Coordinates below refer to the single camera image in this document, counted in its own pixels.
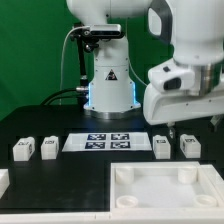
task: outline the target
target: white plastic part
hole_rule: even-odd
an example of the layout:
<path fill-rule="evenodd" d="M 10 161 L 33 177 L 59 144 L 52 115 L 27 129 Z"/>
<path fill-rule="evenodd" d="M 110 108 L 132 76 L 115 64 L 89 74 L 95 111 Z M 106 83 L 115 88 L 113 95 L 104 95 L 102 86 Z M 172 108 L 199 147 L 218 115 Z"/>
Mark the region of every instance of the white plastic part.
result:
<path fill-rule="evenodd" d="M 197 162 L 129 163 L 136 172 L 131 185 L 119 185 L 115 170 L 127 164 L 111 166 L 110 212 L 75 212 L 51 214 L 0 215 L 0 223 L 15 224 L 222 224 L 224 222 L 224 181 L 211 165 Z M 194 165 L 198 179 L 193 184 L 178 182 L 178 168 Z M 117 198 L 130 195 L 138 199 L 138 206 L 118 208 Z M 195 207 L 198 195 L 209 195 L 217 200 L 216 207 Z"/>
<path fill-rule="evenodd" d="M 35 151 L 33 137 L 21 138 L 13 147 L 14 161 L 28 161 Z"/>
<path fill-rule="evenodd" d="M 180 136 L 180 148 L 186 158 L 200 158 L 201 157 L 201 144 L 193 135 Z"/>
<path fill-rule="evenodd" d="M 0 199 L 9 186 L 8 170 L 0 169 Z"/>
<path fill-rule="evenodd" d="M 146 132 L 69 134 L 62 152 L 151 151 Z"/>
<path fill-rule="evenodd" d="M 135 208 L 138 206 L 138 199 L 136 197 L 125 195 L 117 198 L 117 208 Z"/>
<path fill-rule="evenodd" d="M 153 137 L 153 151 L 156 159 L 170 159 L 171 147 L 166 136 Z"/>
<path fill-rule="evenodd" d="M 118 184 L 132 184 L 134 178 L 134 169 L 132 167 L 122 167 L 116 169 L 116 182 Z"/>
<path fill-rule="evenodd" d="M 150 32 L 156 36 L 160 36 L 162 32 L 162 21 L 158 14 L 151 8 L 148 12 L 148 21 Z"/>
<path fill-rule="evenodd" d="M 144 116 L 151 124 L 177 122 L 224 113 L 224 79 L 204 97 L 189 97 L 185 91 L 159 92 L 152 84 L 144 95 Z"/>
<path fill-rule="evenodd" d="M 210 195 L 197 195 L 194 206 L 198 208 L 213 208 L 217 206 L 217 200 Z"/>
<path fill-rule="evenodd" d="M 44 139 L 41 145 L 42 160 L 56 159 L 59 150 L 58 137 L 51 136 Z"/>
<path fill-rule="evenodd" d="M 196 166 L 182 166 L 178 169 L 178 181 L 182 184 L 193 184 L 197 181 L 198 170 Z"/>
<path fill-rule="evenodd" d="M 195 83 L 194 71 L 189 68 L 178 67 L 173 59 L 150 69 L 148 76 L 152 85 L 161 93 L 166 92 L 164 84 L 176 78 L 181 80 L 181 86 L 178 90 L 189 90 Z"/>

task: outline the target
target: white plastic tray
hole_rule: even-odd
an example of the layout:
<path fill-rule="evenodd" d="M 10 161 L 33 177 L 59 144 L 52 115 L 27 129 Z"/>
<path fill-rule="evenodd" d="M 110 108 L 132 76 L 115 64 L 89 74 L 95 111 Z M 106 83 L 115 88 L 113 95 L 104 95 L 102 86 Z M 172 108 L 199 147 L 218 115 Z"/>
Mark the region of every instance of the white plastic tray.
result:
<path fill-rule="evenodd" d="M 196 167 L 197 178 L 179 168 Z M 116 170 L 128 167 L 123 182 Z M 137 198 L 137 207 L 120 208 L 116 200 L 123 194 Z M 215 198 L 215 207 L 195 206 L 198 194 Z M 0 223 L 116 223 L 116 224 L 223 224 L 224 181 L 211 165 L 190 163 L 129 163 L 111 166 L 111 209 L 106 213 L 56 213 L 0 215 Z"/>

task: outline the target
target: black table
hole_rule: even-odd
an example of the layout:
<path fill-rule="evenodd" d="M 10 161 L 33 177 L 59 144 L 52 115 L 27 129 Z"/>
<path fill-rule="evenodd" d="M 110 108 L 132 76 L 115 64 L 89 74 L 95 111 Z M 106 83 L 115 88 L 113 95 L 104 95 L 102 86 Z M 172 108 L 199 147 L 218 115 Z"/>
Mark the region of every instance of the black table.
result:
<path fill-rule="evenodd" d="M 224 125 L 212 132 L 210 118 L 178 122 L 171 139 L 165 125 L 150 127 L 142 114 L 122 120 L 83 115 L 77 106 L 28 106 L 0 122 L 0 169 L 9 169 L 10 186 L 0 200 L 1 214 L 109 211 L 110 164 L 157 162 L 153 152 L 61 152 L 69 133 L 148 132 L 150 140 L 166 135 L 172 146 L 169 161 L 185 161 L 181 134 L 193 134 L 202 145 L 200 162 L 213 164 L 224 177 Z M 41 160 L 45 137 L 58 136 L 56 160 Z M 12 148 L 20 138 L 35 138 L 36 151 L 28 162 L 14 162 Z"/>

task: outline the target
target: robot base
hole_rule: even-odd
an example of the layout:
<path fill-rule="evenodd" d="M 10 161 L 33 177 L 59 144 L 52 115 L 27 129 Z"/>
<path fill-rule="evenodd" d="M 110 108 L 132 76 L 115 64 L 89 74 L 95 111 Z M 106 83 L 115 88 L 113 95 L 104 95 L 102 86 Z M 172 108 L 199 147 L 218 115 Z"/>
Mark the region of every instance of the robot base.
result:
<path fill-rule="evenodd" d="M 144 96 L 144 116 L 151 125 L 224 114 L 224 78 L 205 97 L 192 97 L 186 91 L 160 93 L 148 85 Z"/>
<path fill-rule="evenodd" d="M 124 111 L 124 112 L 98 112 L 95 110 L 84 108 L 84 113 L 87 116 L 92 116 L 92 117 L 105 119 L 105 120 L 119 120 L 119 119 L 124 119 L 124 118 L 141 114 L 142 109 L 141 109 L 141 105 L 137 104 L 135 105 L 135 108 L 128 111 Z"/>

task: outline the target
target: warning label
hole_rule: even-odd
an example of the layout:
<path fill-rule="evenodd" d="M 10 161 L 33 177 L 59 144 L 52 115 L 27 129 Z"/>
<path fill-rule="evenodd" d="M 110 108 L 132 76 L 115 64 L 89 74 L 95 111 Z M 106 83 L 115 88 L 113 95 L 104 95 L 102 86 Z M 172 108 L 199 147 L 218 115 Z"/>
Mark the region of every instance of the warning label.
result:
<path fill-rule="evenodd" d="M 113 69 L 110 70 L 110 73 L 108 74 L 106 80 L 108 80 L 108 81 L 116 81 L 117 80 L 117 76 L 115 75 Z"/>

